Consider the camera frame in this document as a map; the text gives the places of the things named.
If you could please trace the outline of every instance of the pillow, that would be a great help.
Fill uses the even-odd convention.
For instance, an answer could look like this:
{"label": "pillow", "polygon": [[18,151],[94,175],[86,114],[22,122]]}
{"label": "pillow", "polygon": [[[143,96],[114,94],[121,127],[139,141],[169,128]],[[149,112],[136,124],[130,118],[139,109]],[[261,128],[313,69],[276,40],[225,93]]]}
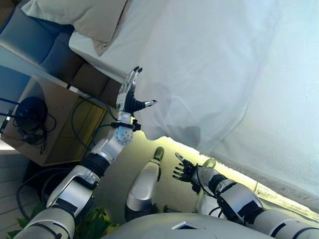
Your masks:
{"label": "pillow", "polygon": [[78,32],[91,37],[96,49],[105,50],[105,45],[112,41],[126,2],[127,0],[31,0],[21,9],[28,16],[59,24],[71,24]]}

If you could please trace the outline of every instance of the white sheet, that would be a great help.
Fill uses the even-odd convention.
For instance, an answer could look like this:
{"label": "white sheet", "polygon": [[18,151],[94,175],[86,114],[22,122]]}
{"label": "white sheet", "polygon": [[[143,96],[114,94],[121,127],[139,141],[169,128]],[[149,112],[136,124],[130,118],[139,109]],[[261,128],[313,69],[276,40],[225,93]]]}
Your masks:
{"label": "white sheet", "polygon": [[[175,7],[169,6],[166,9],[167,4],[172,4],[171,2],[174,2]],[[201,73],[204,71],[206,76],[213,75],[220,67],[217,65],[209,71],[205,67],[209,66],[205,65],[207,64],[205,60],[207,57],[212,57],[210,50],[214,47],[213,44],[211,47],[197,44],[198,51],[192,52],[194,44],[186,43],[190,42],[189,39],[179,38],[179,41],[175,41],[176,39],[170,39],[169,35],[158,31],[162,27],[163,33],[176,31],[178,34],[185,34],[187,31],[193,31],[194,36],[198,36],[199,31],[204,29],[202,27],[205,21],[212,16],[207,15],[206,19],[201,21],[202,24],[191,28],[194,26],[194,23],[190,21],[193,18],[179,11],[185,13],[193,9],[186,9],[190,6],[187,4],[176,8],[178,3],[179,1],[168,0],[134,0],[119,38],[101,57],[96,56],[91,40],[78,33],[72,35],[70,47],[96,68],[119,82],[122,82],[123,77],[137,63],[144,66],[137,86],[138,99],[158,100],[160,98],[160,102],[153,108],[136,114],[148,138],[155,139],[162,135],[175,138],[177,141],[215,156],[225,164],[246,173],[275,191],[318,211],[319,33],[316,28],[318,1],[291,0],[286,3],[266,61],[260,66],[261,72],[258,77],[255,77],[258,85],[246,114],[241,120],[250,96],[249,89],[241,97],[233,98],[238,100],[235,104],[229,102],[233,107],[233,114],[227,108],[218,110],[219,112],[228,110],[228,117],[232,116],[229,121],[231,124],[226,122],[222,134],[212,130],[214,127],[220,127],[215,124],[217,114],[212,114],[214,117],[207,116],[198,120],[203,112],[199,110],[201,107],[210,110],[213,104],[221,105],[222,103],[219,101],[222,95],[216,97],[209,93],[209,89],[201,87],[203,82],[209,83],[209,78],[203,78]],[[175,22],[173,22],[174,16],[178,16]],[[175,25],[183,17],[186,17],[184,20],[189,20],[188,25],[184,27]],[[214,21],[204,26],[210,30],[210,27],[215,26]],[[177,58],[174,55],[178,52],[182,56],[182,51],[185,49],[187,51],[183,57]],[[204,56],[203,59],[194,57],[199,52]],[[238,65],[242,66],[246,60],[246,58],[243,58],[242,62],[239,60]],[[252,64],[254,70],[259,63]],[[224,69],[221,76],[229,75],[229,71],[232,70],[233,68]],[[162,82],[167,81],[168,76],[170,76],[171,84],[168,88],[162,87]],[[186,80],[177,86],[174,85],[181,77],[185,77]],[[185,84],[191,81],[197,82],[192,87]],[[149,82],[153,82],[152,88],[155,89],[152,93],[144,91]],[[231,84],[236,91],[238,87],[241,87],[240,82],[237,83],[238,85]],[[248,88],[253,86],[251,79],[246,83]],[[183,101],[189,96],[193,97],[195,107],[194,104],[183,105]],[[175,120],[176,123],[167,129],[163,119],[169,119],[171,122]],[[201,134],[193,138],[197,127],[201,127]],[[218,143],[218,140],[223,138],[223,134],[226,137]]]}
{"label": "white sheet", "polygon": [[[239,78],[234,75],[239,73],[236,65],[224,61],[229,56],[236,57],[237,51],[230,50],[229,55],[220,59],[221,64],[215,67],[210,64],[214,57],[205,54],[216,56],[221,47],[220,41],[215,43],[211,38],[213,44],[208,49],[205,41],[200,45],[198,39],[191,38],[186,31],[174,34],[174,30],[180,29],[177,23],[174,25],[176,15],[183,21],[187,21],[188,17],[202,21],[209,18],[205,11],[200,12],[203,18],[191,15],[195,8],[193,6],[187,17],[182,18],[170,5],[164,17],[157,21],[141,56],[140,62],[145,71],[137,86],[137,96],[142,100],[152,98],[159,101],[157,106],[135,114],[147,138],[170,136],[318,211],[318,3],[311,0],[286,3],[268,56],[263,66],[259,66],[261,71],[255,74],[261,55],[246,51],[247,55],[241,55],[242,60],[235,58],[242,70]],[[254,27],[261,26],[262,21],[258,20],[265,13],[262,10],[257,12],[258,16],[252,12],[245,13],[247,18],[251,16],[254,19],[253,26],[246,25],[238,16],[235,19],[241,20],[240,26],[254,31]],[[195,27],[191,22],[187,22],[187,26]],[[227,30],[238,39],[238,32],[231,27]],[[240,32],[246,33],[245,30],[241,28]],[[266,37],[267,34],[269,32],[262,32],[257,36]],[[205,39],[210,37],[202,32],[200,35]],[[241,43],[233,40],[233,47],[236,49],[238,44],[245,44],[245,40],[245,37],[239,40]],[[258,43],[258,38],[255,40],[256,48],[262,52],[267,46]],[[187,49],[189,41],[194,43],[192,49]],[[254,77],[258,85],[242,118],[241,113],[245,112],[245,103],[251,93],[249,77]],[[215,89],[218,80],[226,82],[229,91],[222,87]],[[240,90],[242,85],[247,91]],[[235,97],[234,90],[240,93],[238,97]]]}

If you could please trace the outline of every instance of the black joint cover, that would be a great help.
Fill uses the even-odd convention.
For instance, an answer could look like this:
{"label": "black joint cover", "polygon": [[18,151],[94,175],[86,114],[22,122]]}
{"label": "black joint cover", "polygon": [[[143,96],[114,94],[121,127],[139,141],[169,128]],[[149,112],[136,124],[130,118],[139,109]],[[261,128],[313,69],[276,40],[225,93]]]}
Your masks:
{"label": "black joint cover", "polygon": [[216,174],[214,175],[211,180],[208,182],[208,188],[210,191],[212,191],[214,194],[216,193],[216,187],[217,185],[227,178],[222,174]]}
{"label": "black joint cover", "polygon": [[110,166],[110,163],[99,154],[90,153],[81,161],[80,165],[90,169],[101,178],[104,176],[104,172]]}
{"label": "black joint cover", "polygon": [[143,216],[150,215],[150,214],[155,214],[157,212],[158,212],[158,208],[157,208],[156,204],[153,204],[149,208],[145,209],[144,211],[140,211],[140,212],[133,211],[125,204],[125,220],[127,222],[129,222],[135,218],[143,217]]}

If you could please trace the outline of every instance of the black device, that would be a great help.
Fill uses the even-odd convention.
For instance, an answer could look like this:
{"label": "black device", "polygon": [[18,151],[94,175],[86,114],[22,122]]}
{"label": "black device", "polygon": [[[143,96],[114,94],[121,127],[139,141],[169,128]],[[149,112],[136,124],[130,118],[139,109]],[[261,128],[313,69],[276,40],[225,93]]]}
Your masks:
{"label": "black device", "polygon": [[[22,136],[20,140],[40,148],[42,154],[46,147],[47,133],[53,131],[56,126],[56,120],[48,113],[45,102],[38,97],[27,97],[20,103],[4,98],[0,98],[0,101],[17,105],[14,115],[0,113],[0,116],[14,118],[13,125],[18,127],[18,132]],[[48,116],[54,121],[51,130],[47,130],[44,125]]]}

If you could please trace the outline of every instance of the bed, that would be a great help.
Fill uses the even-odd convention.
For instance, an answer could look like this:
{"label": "bed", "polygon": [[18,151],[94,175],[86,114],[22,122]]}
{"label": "bed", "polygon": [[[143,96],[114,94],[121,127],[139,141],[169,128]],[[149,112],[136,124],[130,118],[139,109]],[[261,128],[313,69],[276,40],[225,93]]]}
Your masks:
{"label": "bed", "polygon": [[136,96],[159,101],[135,114],[148,139],[169,136],[318,212],[318,1],[239,15],[221,2],[133,0],[104,54],[78,32],[69,46],[118,82],[143,66]]}

